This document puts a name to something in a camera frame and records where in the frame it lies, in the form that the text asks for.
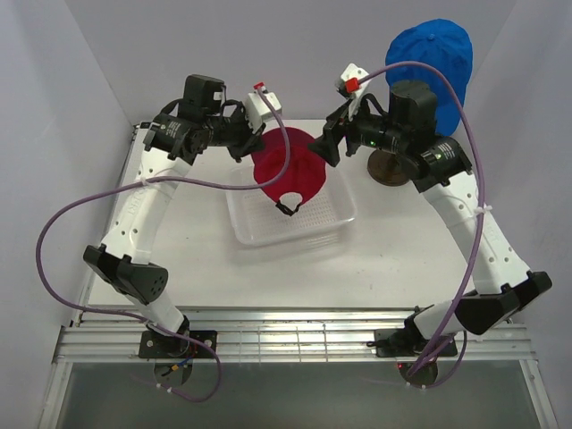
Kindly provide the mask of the pink baseball cap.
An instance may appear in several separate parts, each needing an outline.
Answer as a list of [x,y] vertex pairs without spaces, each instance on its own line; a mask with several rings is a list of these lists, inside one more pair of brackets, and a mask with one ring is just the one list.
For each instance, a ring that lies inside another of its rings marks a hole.
[[[326,169],[325,161],[309,150],[308,145],[314,142],[310,134],[292,127],[286,127],[285,130],[290,142],[288,167],[277,182],[263,187],[262,191],[284,215],[293,216],[322,189],[326,182]],[[265,148],[251,156],[254,163],[253,178],[257,184],[273,179],[285,161],[286,147],[280,128],[265,132],[262,142]],[[282,203],[282,197],[289,193],[301,196],[295,208]]]

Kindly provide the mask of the blue baseball cap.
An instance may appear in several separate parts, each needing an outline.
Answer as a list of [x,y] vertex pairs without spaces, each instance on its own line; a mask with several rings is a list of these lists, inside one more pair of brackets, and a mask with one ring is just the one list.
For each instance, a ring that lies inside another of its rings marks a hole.
[[[402,31],[390,43],[387,65],[415,61],[426,63],[445,76],[458,100],[465,101],[473,71],[473,45],[467,31],[454,21],[435,19]],[[418,66],[402,66],[385,73],[391,86],[400,80],[421,80],[437,96],[436,131],[452,135],[460,122],[458,108],[450,92],[433,72]]]

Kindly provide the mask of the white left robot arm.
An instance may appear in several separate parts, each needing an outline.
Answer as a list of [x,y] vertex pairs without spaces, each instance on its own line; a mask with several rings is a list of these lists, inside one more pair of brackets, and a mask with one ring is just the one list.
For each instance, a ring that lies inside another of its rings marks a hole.
[[114,225],[83,259],[117,293],[134,304],[170,357],[189,348],[188,319],[166,292],[168,272],[151,261],[156,234],[179,185],[208,147],[225,147],[235,161],[262,148],[261,135],[271,117],[261,90],[244,101],[223,99],[222,80],[191,74],[181,98],[173,100],[135,137],[144,147],[135,177]]

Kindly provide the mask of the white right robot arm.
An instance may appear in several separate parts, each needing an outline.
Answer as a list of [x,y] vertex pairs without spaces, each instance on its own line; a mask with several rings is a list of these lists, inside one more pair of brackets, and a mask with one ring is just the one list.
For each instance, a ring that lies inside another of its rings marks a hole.
[[437,97],[419,80],[402,80],[390,90],[389,109],[378,109],[374,95],[358,79],[339,83],[345,103],[329,114],[322,135],[309,148],[330,166],[371,147],[393,156],[407,180],[441,217],[471,267],[474,289],[457,305],[443,302],[418,308],[401,329],[375,342],[395,356],[424,355],[441,336],[475,335],[527,307],[551,286],[545,272],[534,272],[504,237],[492,213],[479,204],[472,165],[461,145],[436,130]]

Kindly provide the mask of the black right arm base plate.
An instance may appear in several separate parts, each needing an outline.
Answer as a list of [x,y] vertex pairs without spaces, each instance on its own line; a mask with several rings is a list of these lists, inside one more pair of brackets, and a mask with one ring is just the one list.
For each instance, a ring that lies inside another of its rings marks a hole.
[[417,358],[428,342],[423,337],[410,337],[404,329],[378,329],[366,345],[379,358]]

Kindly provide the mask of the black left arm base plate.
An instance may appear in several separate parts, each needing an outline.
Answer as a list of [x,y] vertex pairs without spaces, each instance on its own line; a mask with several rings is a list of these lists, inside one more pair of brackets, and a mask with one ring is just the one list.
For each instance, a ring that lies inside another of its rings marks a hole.
[[[200,341],[216,351],[218,331],[198,330],[186,332],[190,338]],[[197,344],[167,337],[161,333],[146,330],[142,333],[139,344],[139,358],[148,359],[184,359],[211,358],[213,355]]]

